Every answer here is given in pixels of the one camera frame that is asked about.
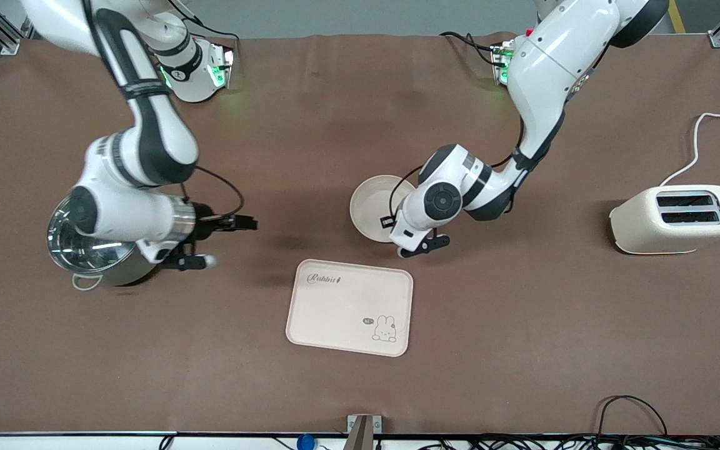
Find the cable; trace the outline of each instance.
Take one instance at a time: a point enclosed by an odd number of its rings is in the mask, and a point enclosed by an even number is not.
[[[511,194],[511,203],[509,203],[509,206],[507,207],[507,210],[504,211],[502,214],[507,214],[507,213],[509,213],[510,211],[512,211],[512,210],[513,210],[513,203],[515,203],[515,191],[513,191],[512,194]]]
[[[202,171],[202,172],[208,174],[209,176],[212,176],[212,177],[215,177],[215,178],[217,178],[217,179],[220,179],[223,183],[225,183],[225,184],[228,185],[230,188],[232,188],[232,190],[235,191],[235,194],[237,194],[237,198],[238,198],[238,200],[240,201],[240,203],[238,203],[238,205],[237,205],[237,208],[235,208],[234,210],[230,211],[229,213],[220,214],[220,216],[231,216],[232,214],[235,214],[235,213],[237,213],[238,211],[240,211],[240,210],[243,209],[243,204],[246,202],[246,200],[243,198],[243,194],[240,192],[240,190],[238,190],[238,188],[235,187],[234,184],[232,184],[231,182],[229,182],[228,179],[226,179],[225,177],[220,176],[219,174],[217,174],[217,173],[215,173],[215,172],[209,171],[208,169],[203,168],[202,166],[196,166],[196,170]]]
[[[182,189],[182,201],[185,203],[191,201],[191,197],[188,196],[188,190],[185,189],[185,183],[180,182],[179,187]]]
[[[205,25],[204,23],[202,23],[202,19],[200,19],[199,17],[197,17],[196,14],[194,14],[194,17],[189,17],[189,15],[188,15],[188,14],[185,14],[185,12],[183,12],[183,10],[180,9],[180,8],[173,2],[173,0],[167,0],[167,1],[168,1],[169,5],[174,6],[174,9],[177,9],[177,12],[180,13],[180,15],[182,15],[182,21],[183,21],[183,22],[188,22],[188,21],[189,21],[189,22],[192,22],[192,23],[200,26],[201,28],[204,28],[204,29],[207,29],[208,31],[211,31],[212,33],[222,34],[222,35],[224,35],[224,36],[232,36],[232,37],[235,38],[235,40],[237,40],[237,41],[240,41],[240,40],[241,40],[241,38],[238,37],[237,34],[234,34],[234,33],[226,33],[226,32],[224,32],[224,31],[218,31],[217,29],[212,29],[212,28],[210,28],[209,26],[207,26],[207,25]],[[200,34],[193,34],[193,33],[191,33],[191,34],[194,35],[194,36],[200,36],[200,37],[202,37],[202,38],[204,37],[204,36],[202,36],[202,35],[200,35]]]
[[[591,435],[586,435],[586,434],[577,434],[577,435],[568,436],[566,439],[563,439],[562,441],[560,441],[560,443],[557,444],[557,446],[554,448],[554,450],[564,450],[566,448],[566,444],[568,444],[568,442],[577,441],[577,439],[580,439],[580,438],[589,438],[590,436]]]
[[[492,60],[489,60],[485,55],[483,55],[484,51],[491,51],[491,46],[496,46],[502,44],[501,42],[494,42],[490,46],[481,46],[477,42],[474,42],[474,36],[471,35],[471,33],[466,34],[466,37],[462,37],[460,34],[455,33],[454,31],[444,31],[440,34],[441,36],[449,36],[452,38],[460,39],[464,44],[468,46],[472,46],[475,51],[477,51],[477,54],[480,58],[482,58],[483,61],[485,61],[488,64],[491,64],[492,66],[497,66],[497,68],[505,68],[505,64],[501,62],[494,62]]]
[[[480,50],[480,46],[478,46],[477,43],[474,42],[474,36],[472,36],[471,33],[466,34],[466,39],[471,42],[471,45],[474,46],[474,49],[475,51],[477,51],[479,57],[482,58],[482,60],[486,63],[491,64],[492,66],[496,66],[497,68],[506,68],[506,66],[508,66],[503,62],[494,62],[492,59],[489,60],[487,57],[485,57],[485,55],[483,55],[483,51]]]
[[[441,439],[440,443],[443,446],[443,448],[445,448],[445,450],[457,450],[457,448],[452,447],[452,444],[449,444],[449,442],[445,441],[445,439]]]
[[[593,69],[596,69],[596,66],[598,66],[599,63],[602,62],[602,58],[605,57],[606,53],[608,53],[608,49],[609,49],[609,43],[607,44],[605,49],[603,49],[602,53],[599,54],[599,57],[597,57],[596,62],[594,62],[594,65],[592,65]]]
[[[481,46],[476,42],[468,40],[467,37],[462,37],[462,35],[455,33],[454,31],[444,31],[443,33],[440,34],[440,36],[449,36],[452,38],[457,38],[457,39],[460,39],[461,41],[463,41],[463,43],[465,43],[468,46],[475,46],[475,48],[483,49],[484,51],[491,51],[491,48],[489,46]],[[495,42],[495,43],[492,43],[491,45],[498,45],[498,44],[501,44],[501,42]]]
[[[705,119],[705,117],[715,117],[717,119],[720,119],[720,114],[715,113],[704,113],[700,115],[699,119],[696,121],[696,125],[694,125],[694,159],[688,163],[688,165],[684,166],[682,169],[670,174],[666,179],[662,180],[660,183],[660,186],[665,186],[668,184],[669,181],[674,179],[676,176],[679,176],[683,172],[687,171],[689,168],[692,168],[696,162],[699,160],[699,125],[702,124],[702,120]]]
[[[160,441],[160,445],[158,445],[157,450],[168,450],[168,448],[171,447],[172,442],[174,442],[174,435],[163,436],[163,439],[162,441]]]
[[[285,448],[287,448],[288,450],[296,450],[295,448],[289,446],[289,445],[286,444],[285,442],[282,442],[278,437],[272,437],[272,439],[274,439],[275,441],[279,442],[279,444],[282,445],[282,447],[285,447]]]
[[[485,442],[482,441],[468,441],[468,444],[471,445],[471,447],[468,447],[468,450],[489,450],[483,447],[485,445]]]
[[[643,439],[648,439],[649,441],[657,441],[657,442],[660,442],[661,444],[672,445],[672,446],[678,447],[678,448],[692,448],[692,449],[695,448],[696,450],[704,450],[704,449],[715,450],[712,447],[698,447],[696,445],[686,445],[686,444],[682,444],[681,442],[672,441],[671,439],[663,439],[663,438],[657,437],[657,436],[643,436]]]
[[[519,123],[519,127],[521,128],[521,130],[518,132],[518,142],[515,144],[515,148],[519,148],[521,146],[522,140],[524,139],[524,119],[521,119],[519,117],[518,123]],[[505,157],[505,159],[503,159],[500,162],[495,163],[494,165],[491,166],[491,168],[495,169],[495,168],[498,168],[498,166],[503,166],[506,163],[508,163],[509,160],[511,160],[512,158],[513,158],[513,154],[512,153],[508,154],[508,156]]]
[[[543,447],[543,445],[540,442],[535,441],[535,439],[532,439],[531,437],[521,436],[521,438],[518,439],[518,441],[521,441],[521,442],[529,441],[529,442],[532,442],[533,444],[537,445],[537,448],[539,450],[546,450],[546,448]],[[531,447],[529,447],[529,444],[525,444],[525,445],[529,450],[531,450]]]
[[[500,450],[500,448],[504,447],[505,445],[508,445],[507,442],[498,442],[497,447],[494,447],[494,444],[491,444],[488,446],[488,450]]]
[[[395,217],[394,216],[394,192],[396,192],[396,190],[400,186],[402,186],[402,183],[405,182],[405,180],[408,179],[409,176],[414,174],[416,171],[421,170],[421,168],[423,168],[423,166],[424,165],[422,164],[422,165],[418,166],[417,168],[412,169],[412,171],[407,172],[407,174],[405,176],[403,176],[402,179],[399,180],[399,182],[396,183],[394,190],[391,191],[391,197],[389,197],[389,199],[388,199],[388,212],[391,213],[391,217]]]
[[[237,34],[228,33],[226,31],[218,31],[217,29],[212,29],[209,26],[203,24],[201,20],[198,20],[198,18],[196,20],[193,20],[190,17],[184,17],[182,21],[183,22],[189,21],[189,22],[195,23],[196,25],[200,26],[201,28],[207,29],[208,31],[211,31],[212,33],[215,33],[215,34],[220,34],[222,36],[232,36],[237,41],[241,40],[241,38]]]
[[[662,433],[663,436],[668,436],[668,427],[666,427],[666,422],[663,421],[663,416],[660,416],[660,413],[658,410],[654,409],[654,406],[650,405],[648,402],[644,401],[643,399],[639,399],[636,396],[614,396],[611,399],[609,399],[607,402],[605,402],[604,406],[602,407],[602,415],[599,417],[599,428],[596,432],[596,437],[592,440],[594,442],[594,446],[598,448],[599,440],[602,438],[602,428],[605,424],[605,413],[608,412],[609,405],[612,404],[614,401],[620,401],[620,399],[630,399],[631,401],[637,401],[642,404],[645,404],[649,409],[652,410],[652,413],[654,413],[655,416],[657,416],[658,419],[660,419],[660,424],[662,424]]]

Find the brown table mat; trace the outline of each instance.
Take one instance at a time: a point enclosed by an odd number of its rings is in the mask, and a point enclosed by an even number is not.
[[[489,42],[491,38],[481,39]],[[48,42],[0,62],[0,430],[331,431],[351,413],[386,432],[589,432],[600,399],[651,402],[672,433],[720,434],[720,242],[634,257],[608,212],[691,157],[720,112],[720,49],[704,36],[612,49],[566,108],[512,214],[442,231],[415,259],[363,238],[360,182],[404,174],[448,143],[506,156],[518,115],[472,49],[442,37],[242,42],[242,91],[179,110],[200,163],[246,194],[260,231],[200,244],[217,268],[75,291],[45,245],[86,146],[132,124],[102,64]],[[678,179],[720,184],[720,121]],[[195,174],[194,200],[234,196]],[[399,358],[292,345],[303,259],[401,268],[415,280]],[[614,404],[606,431],[656,433]]]

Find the white robotic arm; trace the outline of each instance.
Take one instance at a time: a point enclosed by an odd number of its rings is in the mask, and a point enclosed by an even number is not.
[[[529,35],[514,40],[508,91],[524,133],[502,171],[460,145],[443,146],[418,174],[418,188],[397,211],[391,239],[403,257],[448,245],[429,237],[461,209],[475,220],[497,219],[524,179],[546,156],[563,124],[566,102],[588,80],[589,68],[608,45],[629,46],[651,31],[668,10],[668,0],[535,0],[545,14]]]
[[[179,17],[168,12],[175,2],[191,0],[97,0],[93,8],[117,11],[132,23],[160,62],[166,85],[189,103],[209,99],[227,88],[234,51],[203,37],[192,37]],[[22,0],[42,37],[61,48],[98,56],[81,0]]]
[[[100,137],[88,147],[82,176],[69,196],[69,220],[86,236],[135,242],[149,262],[163,266],[183,242],[205,239],[212,231],[256,229],[256,222],[250,217],[215,216],[206,205],[156,190],[188,180],[198,159],[196,139],[172,105],[166,83],[146,54],[142,34],[128,18],[153,12],[147,8],[158,3],[25,0],[25,7],[38,31],[52,42],[101,55],[134,115],[135,125]],[[174,36],[180,35],[173,23],[166,31],[153,38],[152,45],[172,45]],[[189,42],[175,48],[197,46],[190,43],[186,29],[183,36]],[[212,86],[209,76],[205,81]],[[174,256],[166,267],[206,268],[213,262],[208,256]],[[175,266],[180,260],[184,262]]]

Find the black cable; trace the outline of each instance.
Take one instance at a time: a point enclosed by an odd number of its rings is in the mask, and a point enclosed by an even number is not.
[[[471,35],[471,33],[466,34],[466,37],[462,37],[460,34],[455,33],[454,31],[444,31],[440,34],[441,36],[449,36],[452,38],[460,39],[464,44],[468,46],[472,46],[475,51],[477,51],[477,54],[480,58],[482,58],[483,61],[485,61],[488,64],[491,64],[492,66],[497,66],[497,68],[503,68],[505,65],[501,62],[494,62],[492,60],[489,60],[485,55],[483,55],[484,51],[491,51],[491,46],[497,46],[501,45],[501,42],[494,42],[490,46],[482,46],[479,45],[477,42],[474,42],[474,36]]]
[[[677,448],[691,448],[691,449],[696,449],[696,450],[717,450],[717,448],[714,448],[714,447],[701,447],[701,446],[697,446],[697,445],[683,444],[682,442],[674,442],[668,438],[658,438],[659,441],[655,441],[654,439],[651,439],[651,438],[652,438],[652,436],[646,436],[644,439],[648,439],[649,441],[655,442],[656,444],[669,445],[669,446],[677,447]]]
[[[445,448],[445,450],[457,450],[457,448],[452,447],[451,444],[449,444],[447,441],[444,441],[443,439],[440,440],[442,448]]]
[[[505,445],[508,445],[507,442],[493,442],[491,445],[488,446],[488,450],[500,450],[500,448],[504,447]]]
[[[230,211],[229,213],[222,214],[222,216],[230,216],[231,214],[235,214],[235,213],[237,213],[238,211],[240,211],[240,210],[243,209],[243,204],[246,202],[246,200],[243,199],[243,194],[240,192],[240,190],[239,190],[237,187],[235,187],[234,184],[232,184],[231,182],[229,182],[228,179],[226,179],[225,177],[220,176],[219,174],[217,174],[217,173],[215,173],[215,172],[208,171],[208,169],[203,168],[202,166],[196,166],[196,170],[202,171],[202,172],[208,174],[209,176],[212,176],[212,177],[215,177],[215,178],[217,178],[217,179],[220,179],[223,183],[225,183],[225,184],[228,185],[230,188],[232,188],[232,190],[235,191],[235,194],[237,194],[237,198],[238,198],[238,200],[240,201],[240,203],[238,203],[238,205],[237,205],[237,208],[235,208],[234,210]]]
[[[491,50],[490,47],[480,46],[479,44],[477,44],[477,43],[475,43],[475,42],[472,43],[471,41],[469,41],[469,40],[466,39],[465,37],[462,37],[462,35],[460,35],[460,34],[458,34],[458,33],[455,33],[454,31],[444,31],[443,33],[440,34],[440,36],[449,36],[449,37],[452,37],[452,38],[457,38],[457,39],[460,39],[461,41],[463,41],[463,43],[466,44],[466,45],[468,45],[468,46],[476,46],[478,49],[485,49],[486,51],[490,51],[490,50]]]
[[[195,20],[192,19],[192,18],[190,18],[190,17],[184,17],[184,18],[182,19],[182,21],[183,21],[183,22],[189,21],[189,22],[195,23],[196,25],[200,26],[201,28],[207,29],[208,31],[211,31],[212,33],[215,33],[215,34],[220,34],[220,35],[222,35],[222,36],[232,36],[232,37],[235,38],[235,40],[237,40],[237,41],[240,41],[240,40],[241,40],[241,38],[238,37],[237,34],[228,33],[228,32],[226,32],[226,31],[218,31],[217,29],[212,29],[212,28],[210,28],[209,26],[203,24],[202,21],[198,19],[198,17],[197,17]]]
[[[282,445],[282,447],[285,447],[285,448],[287,448],[288,450],[296,450],[295,448],[289,446],[289,445],[286,444],[285,442],[280,441],[280,439],[279,439],[278,437],[272,437],[272,439],[274,439],[275,441],[279,442],[279,444]]]
[[[168,450],[168,448],[171,447],[172,442],[174,442],[174,435],[163,436],[163,439],[162,441],[160,441],[160,445],[157,447],[157,450]]]
[[[518,118],[518,124],[519,124],[519,127],[520,127],[520,131],[518,131],[518,142],[515,144],[515,148],[519,148],[520,145],[521,145],[521,141],[524,139],[524,119],[521,119],[521,118],[519,117],[519,118]],[[500,161],[500,162],[495,163],[494,165],[491,166],[491,168],[495,169],[495,168],[498,168],[498,166],[503,166],[503,165],[505,165],[506,163],[508,163],[509,160],[511,160],[512,158],[513,158],[513,154],[512,154],[512,153],[511,153],[511,154],[508,154],[508,156],[505,157],[505,159],[503,159],[503,160]]]
[[[514,435],[503,435],[498,433],[486,433],[482,435],[483,439],[489,439],[490,441],[497,441],[501,442],[504,445],[512,445],[518,450],[531,450],[529,448],[529,445],[520,439],[520,436],[514,436]]]
[[[177,9],[177,12],[180,13],[180,15],[182,15],[182,21],[183,21],[183,22],[191,21],[192,23],[200,26],[201,28],[204,28],[204,29],[207,29],[208,31],[211,31],[212,33],[222,34],[222,35],[224,35],[224,36],[232,36],[232,37],[234,37],[235,40],[237,40],[237,41],[240,41],[240,40],[241,40],[241,38],[238,37],[237,34],[234,34],[234,33],[225,33],[225,32],[223,32],[223,31],[218,31],[217,29],[212,29],[212,28],[210,28],[209,26],[207,26],[207,25],[205,25],[204,23],[202,23],[202,19],[200,19],[199,17],[196,17],[196,14],[194,14],[194,17],[189,17],[189,15],[188,15],[188,14],[185,14],[185,12],[183,12],[183,10],[180,9],[172,0],[167,0],[167,1],[168,1],[169,5],[174,6],[174,9]],[[194,35],[194,36],[199,36],[199,37],[201,37],[201,38],[204,37],[203,35],[200,35],[200,34],[193,34],[193,33],[191,33],[191,34]]]
[[[580,438],[589,438],[590,436],[591,435],[588,435],[588,434],[577,434],[577,435],[568,436],[566,439],[563,439],[562,441],[560,441],[560,443],[557,444],[557,447],[555,447],[554,450],[563,450],[565,448],[566,444],[568,444],[568,442],[577,441],[577,439],[580,439]]]
[[[515,191],[511,194],[511,204],[507,207],[507,211],[504,211],[502,214],[507,214],[510,211],[513,210],[513,203],[515,203]]]
[[[620,401],[620,399],[630,399],[631,401],[637,401],[641,404],[646,405],[649,409],[652,410],[652,413],[654,413],[655,416],[657,416],[658,419],[660,419],[660,424],[662,424],[662,433],[663,436],[668,436],[668,427],[666,427],[666,422],[663,421],[663,416],[660,416],[660,413],[658,410],[654,409],[654,406],[650,405],[648,402],[644,401],[643,399],[639,399],[636,396],[614,396],[611,399],[609,399],[607,402],[605,402],[604,406],[602,407],[602,415],[599,417],[599,428],[596,432],[595,438],[592,440],[594,442],[594,446],[598,448],[599,440],[602,438],[602,429],[604,427],[605,422],[605,413],[608,412],[609,405],[612,404],[614,401]]]
[[[185,203],[191,201],[191,197],[188,196],[188,190],[185,189],[185,183],[180,182],[179,187],[182,189],[182,201]]]
[[[418,166],[417,168],[412,169],[412,171],[407,172],[405,176],[402,177],[402,179],[399,180],[399,182],[396,183],[396,186],[394,187],[394,190],[391,191],[391,197],[388,199],[388,211],[391,213],[391,217],[394,217],[394,192],[402,186],[402,183],[405,182],[406,179],[408,179],[409,176],[416,173],[416,171],[421,170],[423,168],[423,164]]]
[[[524,441],[532,442],[533,444],[537,445],[538,450],[546,450],[546,448],[543,447],[543,445],[540,442],[535,441],[535,439],[532,439],[531,437],[520,436],[519,440],[522,442],[524,442]]]
[[[486,449],[485,447],[483,447],[483,445],[485,445],[485,442],[480,441],[468,441],[468,444],[471,445],[471,447],[468,447],[468,450],[489,450],[490,448],[488,447],[488,449]]]
[[[476,42],[474,42],[474,36],[471,35],[471,33],[466,34],[466,38],[471,42],[471,46],[474,46],[475,51],[477,51],[477,54],[480,58],[482,58],[483,61],[485,61],[488,64],[491,64],[492,66],[497,66],[497,68],[506,68],[506,64],[503,62],[494,62],[491,59],[488,59],[483,55],[483,51],[480,50],[480,46],[477,45]]]
[[[605,57],[606,53],[608,53],[608,49],[609,49],[609,44],[607,44],[607,46],[605,46],[605,49],[603,49],[602,53],[599,54],[599,57],[597,57],[596,62],[594,62],[594,65],[592,66],[592,68],[595,69],[596,66],[599,65],[599,63],[602,61],[602,58]]]
[[[586,450],[586,445],[589,450],[593,450],[594,448],[596,450],[599,450],[599,444],[596,442],[596,439],[591,439],[590,441],[586,441],[582,443],[582,447],[579,448],[579,450]]]

